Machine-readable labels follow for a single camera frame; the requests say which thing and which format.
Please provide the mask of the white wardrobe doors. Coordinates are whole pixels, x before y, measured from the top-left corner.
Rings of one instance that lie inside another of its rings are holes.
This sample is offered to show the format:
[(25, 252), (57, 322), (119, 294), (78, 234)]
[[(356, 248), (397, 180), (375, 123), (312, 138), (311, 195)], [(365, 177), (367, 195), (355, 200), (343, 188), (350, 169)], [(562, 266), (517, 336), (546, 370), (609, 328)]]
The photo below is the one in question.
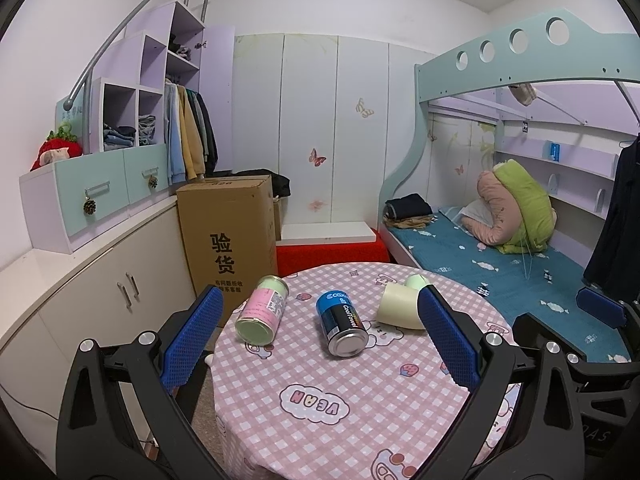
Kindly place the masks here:
[(378, 224), (383, 181), (408, 154), (414, 66), (431, 53), (359, 38), (235, 39), (233, 168), (291, 182), (286, 224)]

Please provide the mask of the hanging clothes row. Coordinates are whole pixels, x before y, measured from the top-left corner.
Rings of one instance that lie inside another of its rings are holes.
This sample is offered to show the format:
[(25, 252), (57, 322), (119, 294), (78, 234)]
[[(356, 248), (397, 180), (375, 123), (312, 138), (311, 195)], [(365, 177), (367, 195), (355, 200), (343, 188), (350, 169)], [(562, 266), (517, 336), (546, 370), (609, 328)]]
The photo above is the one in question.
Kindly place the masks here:
[(164, 99), (169, 184), (211, 177), (216, 170), (218, 150), (203, 97), (166, 79)]

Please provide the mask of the teal bunk bed frame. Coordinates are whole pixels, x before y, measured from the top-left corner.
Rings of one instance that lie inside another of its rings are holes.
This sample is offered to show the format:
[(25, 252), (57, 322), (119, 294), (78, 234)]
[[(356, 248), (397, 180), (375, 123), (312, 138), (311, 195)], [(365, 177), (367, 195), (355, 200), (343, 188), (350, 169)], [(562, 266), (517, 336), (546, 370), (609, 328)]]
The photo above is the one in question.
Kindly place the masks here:
[(413, 139), (378, 200), (428, 159), (430, 204), (465, 205), (480, 171), (514, 159), (558, 212), (551, 246), (587, 264), (639, 135), (638, 36), (547, 11), (416, 65), (413, 82)]

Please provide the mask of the light green cup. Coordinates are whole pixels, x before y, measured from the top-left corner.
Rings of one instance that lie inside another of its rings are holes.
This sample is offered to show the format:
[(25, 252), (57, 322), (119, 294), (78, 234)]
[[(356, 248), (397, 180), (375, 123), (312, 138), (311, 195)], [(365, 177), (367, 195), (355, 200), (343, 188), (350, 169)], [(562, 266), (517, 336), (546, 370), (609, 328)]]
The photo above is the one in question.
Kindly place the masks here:
[(431, 284), (430, 280), (423, 274), (412, 274), (406, 278), (404, 285), (414, 290), (421, 290)]

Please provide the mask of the folded dark clothes pile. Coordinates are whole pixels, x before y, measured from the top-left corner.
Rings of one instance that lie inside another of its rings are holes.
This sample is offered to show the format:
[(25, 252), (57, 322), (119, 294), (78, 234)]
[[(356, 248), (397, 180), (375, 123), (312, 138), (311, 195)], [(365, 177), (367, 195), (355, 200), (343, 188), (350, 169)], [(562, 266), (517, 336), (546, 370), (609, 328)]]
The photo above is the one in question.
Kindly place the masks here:
[(433, 217), (432, 207), (416, 193), (388, 200), (383, 208), (383, 222), (388, 228), (423, 229)]

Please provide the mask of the pink green can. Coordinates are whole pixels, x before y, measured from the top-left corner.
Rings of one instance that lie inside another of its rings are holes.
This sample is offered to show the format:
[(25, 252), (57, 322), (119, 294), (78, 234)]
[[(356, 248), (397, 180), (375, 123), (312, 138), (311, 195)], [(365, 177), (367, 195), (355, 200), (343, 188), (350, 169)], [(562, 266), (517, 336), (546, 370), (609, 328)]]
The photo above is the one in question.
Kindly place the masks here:
[(236, 334), (246, 344), (263, 347), (276, 338), (290, 290), (282, 278), (264, 276), (235, 321)]

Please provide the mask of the red strawberry plush toy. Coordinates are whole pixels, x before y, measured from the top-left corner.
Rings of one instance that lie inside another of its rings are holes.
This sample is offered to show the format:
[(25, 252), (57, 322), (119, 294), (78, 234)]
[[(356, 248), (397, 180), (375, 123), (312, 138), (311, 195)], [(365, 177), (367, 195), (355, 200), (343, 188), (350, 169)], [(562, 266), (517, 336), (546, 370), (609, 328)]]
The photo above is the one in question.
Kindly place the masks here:
[(36, 160), (30, 170), (34, 171), (52, 162), (79, 157), (84, 154), (77, 136), (73, 134), (70, 124), (63, 124), (58, 130), (51, 130), (47, 139), (40, 146)]

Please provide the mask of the blue patterned mattress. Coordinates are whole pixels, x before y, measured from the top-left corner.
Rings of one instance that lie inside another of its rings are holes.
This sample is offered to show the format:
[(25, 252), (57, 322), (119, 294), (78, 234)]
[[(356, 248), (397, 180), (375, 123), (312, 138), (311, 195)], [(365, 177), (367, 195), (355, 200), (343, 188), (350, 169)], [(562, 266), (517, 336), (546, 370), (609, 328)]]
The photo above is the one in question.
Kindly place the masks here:
[(562, 252), (553, 248), (533, 252), (523, 245), (514, 254), (503, 254), (442, 212), (424, 228), (390, 232), (420, 268), (484, 297), (506, 322), (529, 312), (585, 352), (591, 362), (630, 360), (618, 331), (576, 306), (582, 267)]

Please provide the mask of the red box white top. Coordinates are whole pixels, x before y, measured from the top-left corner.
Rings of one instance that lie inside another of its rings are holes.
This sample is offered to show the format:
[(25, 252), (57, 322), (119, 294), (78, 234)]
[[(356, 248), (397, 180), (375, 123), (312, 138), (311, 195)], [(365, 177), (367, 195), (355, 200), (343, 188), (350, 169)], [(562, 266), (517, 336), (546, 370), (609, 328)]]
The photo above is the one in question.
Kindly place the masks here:
[(351, 262), (390, 262), (382, 237), (366, 222), (282, 226), (281, 239), (277, 241), (277, 264), (282, 276), (325, 264)]

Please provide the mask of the white pillow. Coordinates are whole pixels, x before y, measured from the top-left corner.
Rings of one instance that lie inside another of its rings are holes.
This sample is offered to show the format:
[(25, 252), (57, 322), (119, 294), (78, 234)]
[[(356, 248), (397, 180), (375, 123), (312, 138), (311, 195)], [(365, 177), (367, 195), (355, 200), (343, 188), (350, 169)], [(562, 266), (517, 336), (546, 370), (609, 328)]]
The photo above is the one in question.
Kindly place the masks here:
[(465, 229), (473, 233), (480, 228), (481, 230), (490, 230), (494, 227), (494, 216), (486, 203), (481, 198), (473, 200), (460, 210), (461, 223)]

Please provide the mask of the purple stair shelf unit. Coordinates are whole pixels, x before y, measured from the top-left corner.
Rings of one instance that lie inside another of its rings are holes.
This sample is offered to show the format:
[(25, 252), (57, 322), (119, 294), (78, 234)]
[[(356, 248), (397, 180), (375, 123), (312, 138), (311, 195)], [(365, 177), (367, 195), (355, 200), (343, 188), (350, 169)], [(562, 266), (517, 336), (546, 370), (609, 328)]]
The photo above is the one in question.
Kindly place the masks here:
[(104, 124), (135, 127), (143, 114), (156, 117), (155, 139), (162, 142), (163, 92), (171, 79), (203, 97), (215, 131), (216, 169), (230, 170), (234, 40), (234, 27), (207, 26), (177, 0), (139, 13), (93, 69), (86, 151), (103, 150)]

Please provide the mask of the pale yellow cup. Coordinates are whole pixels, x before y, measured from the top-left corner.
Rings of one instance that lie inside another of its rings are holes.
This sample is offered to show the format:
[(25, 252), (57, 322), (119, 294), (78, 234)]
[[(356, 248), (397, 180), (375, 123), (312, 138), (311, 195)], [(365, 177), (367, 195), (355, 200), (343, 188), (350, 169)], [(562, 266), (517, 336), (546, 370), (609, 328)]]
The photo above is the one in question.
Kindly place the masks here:
[(424, 330), (418, 312), (418, 297), (419, 292), (414, 288), (387, 284), (376, 312), (376, 322), (406, 330)]

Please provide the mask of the blue black CoolTowel can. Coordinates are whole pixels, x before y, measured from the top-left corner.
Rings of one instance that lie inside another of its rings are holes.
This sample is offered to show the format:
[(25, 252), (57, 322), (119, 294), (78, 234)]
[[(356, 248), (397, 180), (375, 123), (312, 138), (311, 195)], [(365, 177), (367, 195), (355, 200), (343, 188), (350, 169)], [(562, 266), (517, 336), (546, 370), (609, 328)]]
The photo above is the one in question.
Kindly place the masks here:
[(363, 352), (369, 335), (346, 292), (325, 292), (318, 298), (316, 309), (331, 356), (352, 358)]

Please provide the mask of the white low cabinet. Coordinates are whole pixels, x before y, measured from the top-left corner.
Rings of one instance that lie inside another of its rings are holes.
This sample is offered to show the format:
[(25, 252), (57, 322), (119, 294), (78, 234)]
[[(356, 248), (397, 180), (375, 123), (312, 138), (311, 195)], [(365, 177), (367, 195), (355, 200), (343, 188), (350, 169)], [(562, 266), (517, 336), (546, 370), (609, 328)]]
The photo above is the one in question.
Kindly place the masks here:
[(81, 341), (129, 344), (194, 298), (172, 198), (72, 254), (33, 249), (2, 270), (1, 400), (49, 467)]

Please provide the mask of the large cardboard box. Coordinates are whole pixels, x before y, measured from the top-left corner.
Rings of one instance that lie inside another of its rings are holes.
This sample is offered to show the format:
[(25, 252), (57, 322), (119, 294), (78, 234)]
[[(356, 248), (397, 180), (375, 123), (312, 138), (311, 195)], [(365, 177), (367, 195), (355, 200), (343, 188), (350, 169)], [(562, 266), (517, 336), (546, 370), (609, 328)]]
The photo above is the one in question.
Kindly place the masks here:
[(271, 178), (194, 181), (178, 188), (177, 207), (194, 289), (220, 289), (224, 325), (260, 278), (278, 273)]

